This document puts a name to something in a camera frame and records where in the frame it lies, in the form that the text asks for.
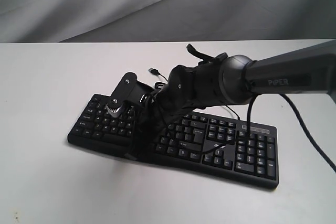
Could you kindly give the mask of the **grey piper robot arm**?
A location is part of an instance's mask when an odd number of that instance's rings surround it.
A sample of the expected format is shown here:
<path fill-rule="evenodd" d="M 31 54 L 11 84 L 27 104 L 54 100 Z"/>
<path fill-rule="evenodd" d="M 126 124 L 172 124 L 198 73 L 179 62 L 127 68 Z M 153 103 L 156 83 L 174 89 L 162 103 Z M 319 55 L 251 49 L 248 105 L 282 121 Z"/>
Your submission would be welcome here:
<path fill-rule="evenodd" d="M 170 123 L 195 109 L 218 105 L 252 105 L 262 94 L 325 93 L 335 97 L 335 41 L 255 61 L 243 55 L 223 53 L 200 58 L 195 67 L 178 65 L 167 84 L 154 90 L 139 82 L 133 72 L 125 77 L 125 103 L 137 108 L 134 137 L 126 157 L 136 160 L 150 140 Z"/>

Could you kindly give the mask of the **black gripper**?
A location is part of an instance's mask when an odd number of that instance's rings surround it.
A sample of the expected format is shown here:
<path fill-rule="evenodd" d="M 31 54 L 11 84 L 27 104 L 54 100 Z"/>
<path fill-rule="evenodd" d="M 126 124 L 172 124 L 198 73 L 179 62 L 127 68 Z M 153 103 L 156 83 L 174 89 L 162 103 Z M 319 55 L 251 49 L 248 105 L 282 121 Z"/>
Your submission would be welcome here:
<path fill-rule="evenodd" d="M 163 94 L 163 90 L 148 93 L 145 106 L 136 117 L 133 140 L 123 157 L 139 161 L 152 149 L 152 141 L 160 136 L 175 138 L 175 129 L 170 129 L 169 125 L 194 109 L 196 107 L 189 104 L 177 106 Z"/>

